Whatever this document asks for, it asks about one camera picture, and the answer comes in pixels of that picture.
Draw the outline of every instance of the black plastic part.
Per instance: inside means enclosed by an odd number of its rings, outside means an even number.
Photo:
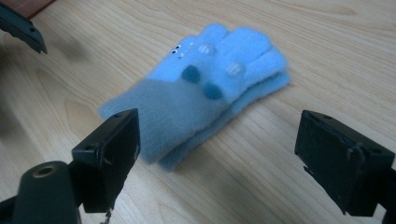
[[[395,223],[396,223],[396,214],[387,211],[387,213],[384,216],[384,219],[382,219],[382,224],[395,224]]]
[[[38,53],[41,51],[47,53],[43,36],[32,22],[2,3],[0,3],[0,29],[24,41]]]
[[[5,201],[0,202],[0,224],[10,224],[12,214],[14,213],[14,205],[17,197],[14,196]]]
[[[78,205],[87,213],[113,209],[139,152],[137,109],[113,115],[73,148],[69,166]]]
[[[385,197],[395,154],[336,119],[303,111],[295,153],[343,213],[371,217]]]
[[[385,180],[383,195],[379,203],[387,209],[389,217],[393,217],[396,223],[396,171],[391,170]]]
[[[69,169],[62,161],[45,162],[21,178],[13,224],[78,224]]]

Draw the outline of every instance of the wooden table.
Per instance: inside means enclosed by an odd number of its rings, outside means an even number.
[[[112,223],[379,223],[343,216],[294,155],[303,109],[396,150],[396,2],[58,0],[33,18],[49,54],[0,42],[0,200],[101,120],[96,109],[211,22],[268,34],[290,62],[287,88],[249,106],[173,173],[139,161]],[[99,223],[104,215],[85,215]]]

